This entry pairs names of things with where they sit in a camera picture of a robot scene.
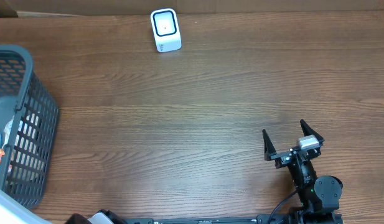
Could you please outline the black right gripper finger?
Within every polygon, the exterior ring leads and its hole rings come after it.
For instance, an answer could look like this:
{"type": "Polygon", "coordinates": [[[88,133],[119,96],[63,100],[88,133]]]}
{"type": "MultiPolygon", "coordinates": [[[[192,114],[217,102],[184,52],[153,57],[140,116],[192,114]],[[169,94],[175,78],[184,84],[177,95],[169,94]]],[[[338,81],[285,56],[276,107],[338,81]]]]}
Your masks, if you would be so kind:
{"type": "Polygon", "coordinates": [[[262,130],[262,133],[264,141],[264,158],[266,161],[271,161],[277,152],[265,129],[262,130]]]}
{"type": "Polygon", "coordinates": [[[305,137],[313,135],[318,140],[319,144],[323,144],[324,138],[314,131],[303,119],[300,120],[300,125],[305,137]]]}

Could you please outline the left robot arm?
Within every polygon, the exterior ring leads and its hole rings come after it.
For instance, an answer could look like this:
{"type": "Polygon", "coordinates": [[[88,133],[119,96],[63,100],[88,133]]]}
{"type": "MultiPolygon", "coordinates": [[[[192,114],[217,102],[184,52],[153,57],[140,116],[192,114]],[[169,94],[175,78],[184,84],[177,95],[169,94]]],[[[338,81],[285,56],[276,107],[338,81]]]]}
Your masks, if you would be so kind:
{"type": "MultiPolygon", "coordinates": [[[[30,224],[52,224],[30,210],[23,207],[20,203],[8,196],[0,189],[0,223],[30,223],[30,224]]],[[[81,214],[74,213],[65,224],[126,224],[121,218],[110,216],[107,212],[97,212],[90,218],[81,214]]]]}

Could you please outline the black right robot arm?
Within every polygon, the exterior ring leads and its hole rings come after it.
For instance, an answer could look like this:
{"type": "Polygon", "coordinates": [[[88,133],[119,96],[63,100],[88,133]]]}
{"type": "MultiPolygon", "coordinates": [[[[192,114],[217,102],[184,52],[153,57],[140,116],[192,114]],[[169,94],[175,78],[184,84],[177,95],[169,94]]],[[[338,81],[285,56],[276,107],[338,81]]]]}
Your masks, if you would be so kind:
{"type": "Polygon", "coordinates": [[[325,139],[303,119],[300,120],[304,136],[288,152],[277,153],[267,131],[262,130],[264,157],[275,161],[277,169],[287,167],[295,191],[283,199],[271,212],[256,217],[257,223],[329,223],[342,224],[339,200],[343,183],[331,175],[317,176],[311,160],[321,155],[325,139]]]}

